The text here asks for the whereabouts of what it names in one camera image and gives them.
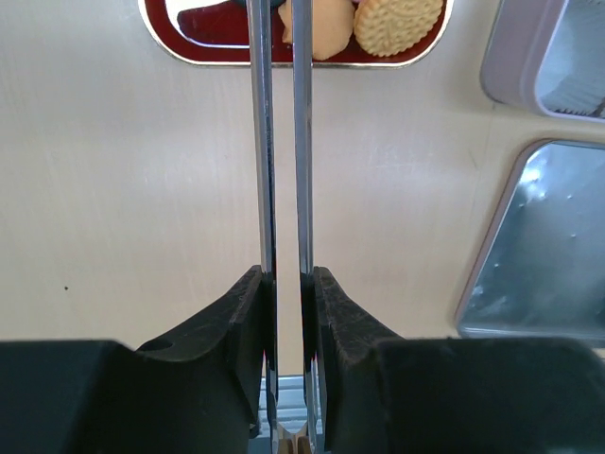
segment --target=white table surface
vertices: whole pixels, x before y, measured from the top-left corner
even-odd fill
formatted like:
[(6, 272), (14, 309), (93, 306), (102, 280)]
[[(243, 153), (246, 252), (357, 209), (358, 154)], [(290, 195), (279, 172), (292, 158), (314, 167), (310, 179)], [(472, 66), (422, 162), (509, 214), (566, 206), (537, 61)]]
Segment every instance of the white table surface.
[[(456, 0), (401, 70), (314, 72), (317, 264), (406, 337), (453, 313), (515, 156), (605, 128), (485, 97), (497, 0)], [(274, 72), (281, 372), (302, 338), (292, 74)], [(169, 57), (136, 0), (0, 15), (0, 337), (161, 334), (259, 261), (250, 73)]]

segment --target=round cookie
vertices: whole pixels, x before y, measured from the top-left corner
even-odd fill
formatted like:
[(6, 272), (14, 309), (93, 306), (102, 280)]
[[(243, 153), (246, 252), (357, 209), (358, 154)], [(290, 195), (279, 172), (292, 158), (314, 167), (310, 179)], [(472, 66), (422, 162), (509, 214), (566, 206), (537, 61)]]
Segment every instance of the round cookie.
[[(277, 12), (284, 23), (284, 43), (292, 44), (292, 0)], [(313, 58), (327, 60), (342, 52), (353, 35), (354, 6), (351, 0), (313, 0)]]
[(443, 0), (364, 0), (355, 13), (355, 38), (371, 55), (398, 54), (428, 34), (442, 9)]

